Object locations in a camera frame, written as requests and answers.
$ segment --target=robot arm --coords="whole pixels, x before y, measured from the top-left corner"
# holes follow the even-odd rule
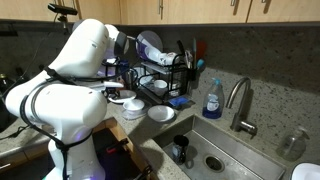
[[[93,77],[106,52],[111,56],[121,53],[114,50],[112,54],[112,49],[121,48],[117,47],[121,46],[117,42],[118,38],[112,37],[121,33],[112,27],[93,19],[83,21],[48,67],[61,76]],[[126,45],[123,46],[126,47],[122,50],[124,53],[128,43],[123,33],[120,36],[122,44]],[[57,132],[56,138],[66,145],[85,140],[69,149],[67,164],[65,154],[51,140],[49,150],[56,167],[46,179],[62,179],[62,172],[68,172],[70,180],[104,179],[104,171],[97,160],[90,134],[106,114],[105,97],[88,87],[61,82],[47,83],[49,78],[47,72],[43,71],[30,81],[13,88],[6,98],[7,109],[18,117],[21,117],[22,109],[24,117],[32,124],[53,126]]]

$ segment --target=speckled backsplash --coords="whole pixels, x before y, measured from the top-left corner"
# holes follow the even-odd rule
[[[162,39],[164,51],[179,52],[177,40],[185,48],[192,39],[207,42],[206,69],[193,83],[192,99],[202,104],[212,77],[222,80],[225,98],[243,76],[252,79],[253,98],[248,120],[257,124],[258,135],[278,144],[284,133],[302,125],[309,130],[307,152],[303,160],[320,163],[320,27],[318,26],[166,26],[119,27],[131,36],[152,30]],[[46,32],[22,31],[18,37],[0,37],[0,72],[15,75],[14,67],[25,68]],[[38,65],[48,65],[59,53],[67,36],[56,32],[45,38],[31,73]],[[135,62],[134,48],[124,58]],[[237,111],[239,92],[232,109]],[[232,121],[232,115],[223,117]]]

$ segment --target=black dish rack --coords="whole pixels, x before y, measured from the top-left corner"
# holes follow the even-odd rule
[[[139,86],[145,88],[154,97],[158,98],[164,104],[169,99],[184,95],[187,93],[187,87],[191,70],[187,68],[183,62],[184,55],[178,54],[174,57],[172,65],[159,65],[153,61],[143,60],[141,65],[144,67],[144,74],[138,79]],[[147,74],[147,68],[152,69],[154,72]],[[151,81],[141,83],[142,78],[151,76]],[[154,89],[154,80],[164,80],[167,82],[167,90],[162,95],[157,95]]]

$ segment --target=chrome faucet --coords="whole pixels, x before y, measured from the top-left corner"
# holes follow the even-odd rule
[[[232,103],[234,98],[236,97],[237,92],[239,91],[239,89],[241,88],[241,86],[245,83],[245,89],[242,95],[242,99],[240,102],[240,106],[239,106],[239,110],[237,113],[235,113],[234,117],[233,117],[233,121],[232,124],[230,126],[230,128],[233,131],[241,131],[241,130],[245,130],[247,131],[249,134],[251,134],[252,136],[255,136],[257,134],[258,128],[256,125],[245,121],[245,120],[241,120],[240,119],[240,115],[243,113],[243,107],[245,104],[245,99],[248,96],[248,91],[250,90],[250,86],[251,86],[251,80],[248,77],[244,77],[242,79],[240,79],[236,85],[233,87],[228,100],[227,100],[227,104],[226,107],[227,108],[231,108]]]

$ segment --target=stainless steel sink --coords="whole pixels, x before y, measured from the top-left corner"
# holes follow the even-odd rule
[[[170,127],[154,141],[172,158],[173,137],[189,138],[186,162],[179,167],[191,178],[253,180],[281,179],[285,169],[251,150],[198,116]]]

